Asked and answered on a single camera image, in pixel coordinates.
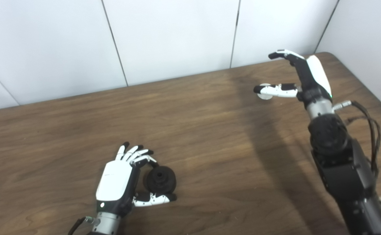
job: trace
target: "robot finger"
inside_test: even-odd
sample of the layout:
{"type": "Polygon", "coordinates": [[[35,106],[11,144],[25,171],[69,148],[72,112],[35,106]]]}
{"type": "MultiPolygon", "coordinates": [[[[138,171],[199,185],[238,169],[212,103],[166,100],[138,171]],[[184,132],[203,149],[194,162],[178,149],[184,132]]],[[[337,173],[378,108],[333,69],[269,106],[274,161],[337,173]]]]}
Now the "robot finger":
{"type": "Polygon", "coordinates": [[[142,145],[137,145],[128,150],[121,159],[128,159],[135,151],[142,149],[142,145]]]}
{"type": "Polygon", "coordinates": [[[123,160],[126,162],[130,162],[132,159],[135,159],[135,158],[141,156],[143,153],[146,153],[147,151],[148,151],[148,149],[136,151],[131,156],[123,158],[123,160]]]}
{"type": "Polygon", "coordinates": [[[133,153],[129,158],[126,159],[126,162],[130,163],[132,160],[140,157],[141,155],[143,154],[146,154],[146,155],[151,155],[153,154],[154,152],[152,150],[149,150],[149,149],[143,149],[143,150],[139,150],[135,153],[133,153]]]}
{"type": "Polygon", "coordinates": [[[134,205],[136,207],[149,207],[153,205],[164,204],[176,201],[175,194],[158,195],[153,193],[137,193],[134,197],[134,205]]]}
{"type": "Polygon", "coordinates": [[[139,168],[143,167],[147,163],[149,163],[152,167],[157,167],[159,165],[157,161],[149,155],[140,156],[130,161],[131,165],[139,168]]]}
{"type": "Polygon", "coordinates": [[[120,160],[124,156],[125,149],[129,146],[129,142],[125,142],[119,147],[118,153],[116,154],[115,160],[120,160]]]}

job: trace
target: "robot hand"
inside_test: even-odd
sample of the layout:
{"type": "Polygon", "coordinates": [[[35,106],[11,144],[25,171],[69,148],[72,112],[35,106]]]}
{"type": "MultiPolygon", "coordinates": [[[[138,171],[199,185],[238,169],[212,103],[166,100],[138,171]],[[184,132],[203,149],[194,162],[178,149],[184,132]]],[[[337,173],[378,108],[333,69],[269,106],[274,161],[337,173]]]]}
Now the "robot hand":
{"type": "Polygon", "coordinates": [[[139,145],[125,152],[128,146],[129,143],[125,142],[119,148],[115,160],[108,162],[104,169],[96,191],[98,213],[108,212],[122,218],[131,212],[134,205],[143,207],[176,200],[176,196],[171,194],[174,188],[169,187],[173,184],[168,181],[170,176],[170,182],[173,180],[175,186],[173,171],[170,170],[164,174],[163,170],[167,167],[159,166],[157,161],[150,156],[153,154],[152,150],[143,149],[143,146],[139,145]],[[150,192],[136,193],[135,188],[140,176],[140,168],[147,163],[154,168],[147,177],[147,188],[150,192]]]}
{"type": "Polygon", "coordinates": [[[98,216],[79,219],[69,235],[84,221],[93,225],[88,235],[115,235],[121,219],[134,206],[146,207],[176,200],[176,195],[173,194],[176,187],[174,172],[166,166],[159,166],[150,156],[153,151],[139,145],[126,152],[128,146],[129,143],[125,142],[119,148],[115,160],[105,166],[96,191],[98,216]],[[146,178],[149,192],[136,193],[140,168],[147,163],[153,167],[146,178]]]}

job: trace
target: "cable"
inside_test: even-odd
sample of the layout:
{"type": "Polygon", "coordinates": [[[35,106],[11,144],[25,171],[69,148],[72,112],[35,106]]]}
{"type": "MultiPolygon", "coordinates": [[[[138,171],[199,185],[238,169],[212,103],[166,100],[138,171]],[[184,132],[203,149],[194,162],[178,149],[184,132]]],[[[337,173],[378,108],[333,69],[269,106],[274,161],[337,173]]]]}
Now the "cable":
{"type": "Polygon", "coordinates": [[[379,169],[378,169],[378,163],[377,163],[377,155],[379,152],[380,144],[381,144],[381,128],[378,124],[378,122],[374,119],[371,118],[369,115],[368,111],[366,110],[365,107],[363,107],[361,104],[359,104],[356,101],[352,101],[352,105],[358,108],[365,116],[364,117],[353,117],[348,119],[347,125],[352,123],[353,121],[357,119],[367,119],[369,128],[370,128],[370,135],[371,135],[371,160],[370,165],[371,165],[371,170],[375,176],[375,178],[378,177],[379,174],[379,169]],[[377,128],[377,140],[375,140],[375,130],[374,130],[374,124],[377,128]]]}
{"type": "Polygon", "coordinates": [[[86,217],[80,218],[74,223],[73,227],[71,227],[70,231],[68,231],[68,235],[73,235],[74,231],[85,221],[86,217]]]}
{"type": "MultiPolygon", "coordinates": [[[[348,118],[345,123],[346,123],[346,125],[350,125],[352,122],[354,122],[358,119],[368,119],[368,118],[365,116],[351,117],[351,118],[348,118]]],[[[368,120],[371,120],[377,128],[377,138],[376,138],[376,142],[375,142],[375,149],[372,150],[372,152],[375,154],[375,160],[371,161],[367,158],[367,161],[371,164],[371,166],[374,166],[373,174],[374,174],[375,178],[377,178],[378,174],[379,174],[377,157],[378,157],[378,152],[379,152],[379,149],[381,146],[381,127],[375,119],[371,118],[368,120]]]]}

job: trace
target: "wood grain surface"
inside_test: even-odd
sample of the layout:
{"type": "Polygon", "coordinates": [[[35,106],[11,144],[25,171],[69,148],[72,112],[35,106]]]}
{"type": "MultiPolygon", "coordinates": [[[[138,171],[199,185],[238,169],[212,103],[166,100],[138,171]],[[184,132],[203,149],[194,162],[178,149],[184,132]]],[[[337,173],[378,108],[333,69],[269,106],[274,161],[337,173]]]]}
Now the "wood grain surface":
{"type": "MultiPolygon", "coordinates": [[[[318,57],[334,101],[357,100],[381,124],[380,101],[334,56],[318,57]]],[[[347,234],[310,156],[303,104],[260,100],[252,89],[265,82],[298,77],[280,60],[0,110],[0,235],[62,235],[95,216],[124,141],[175,171],[178,200],[135,208],[119,234],[347,234]]],[[[369,153],[367,123],[349,132],[369,153]]],[[[379,163],[381,195],[381,150],[379,163]]]]}

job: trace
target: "small white disc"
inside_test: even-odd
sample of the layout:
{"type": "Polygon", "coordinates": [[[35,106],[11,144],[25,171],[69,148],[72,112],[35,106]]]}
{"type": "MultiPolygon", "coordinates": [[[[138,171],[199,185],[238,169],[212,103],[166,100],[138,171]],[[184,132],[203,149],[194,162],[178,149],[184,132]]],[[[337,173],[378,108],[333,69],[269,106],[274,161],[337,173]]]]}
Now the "small white disc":
{"type": "MultiPolygon", "coordinates": [[[[261,86],[270,86],[270,84],[262,83],[261,86]]],[[[262,100],[270,100],[273,97],[273,95],[263,95],[263,94],[257,94],[257,96],[261,98],[262,100]]]]}

